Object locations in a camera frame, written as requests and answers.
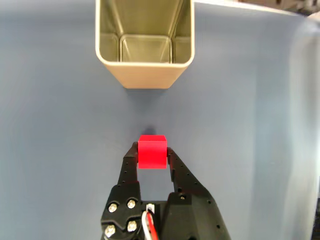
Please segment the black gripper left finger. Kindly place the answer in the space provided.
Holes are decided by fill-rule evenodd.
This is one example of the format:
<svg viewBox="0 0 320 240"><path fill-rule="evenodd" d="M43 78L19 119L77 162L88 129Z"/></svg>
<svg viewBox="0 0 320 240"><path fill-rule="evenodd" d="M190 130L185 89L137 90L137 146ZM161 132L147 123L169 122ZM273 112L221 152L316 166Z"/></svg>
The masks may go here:
<svg viewBox="0 0 320 240"><path fill-rule="evenodd" d="M142 240L141 188L137 175L138 143L124 155L117 184L113 186L100 224L102 240Z"/></svg>

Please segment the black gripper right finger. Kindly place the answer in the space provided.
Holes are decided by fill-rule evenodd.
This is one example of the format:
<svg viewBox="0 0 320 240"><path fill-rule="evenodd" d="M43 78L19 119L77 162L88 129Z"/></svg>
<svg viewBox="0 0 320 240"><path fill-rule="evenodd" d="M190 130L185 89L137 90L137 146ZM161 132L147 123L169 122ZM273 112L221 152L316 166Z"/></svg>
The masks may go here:
<svg viewBox="0 0 320 240"><path fill-rule="evenodd" d="M230 240L215 199L170 147L167 161L174 192L169 194L163 210L161 238Z"/></svg>

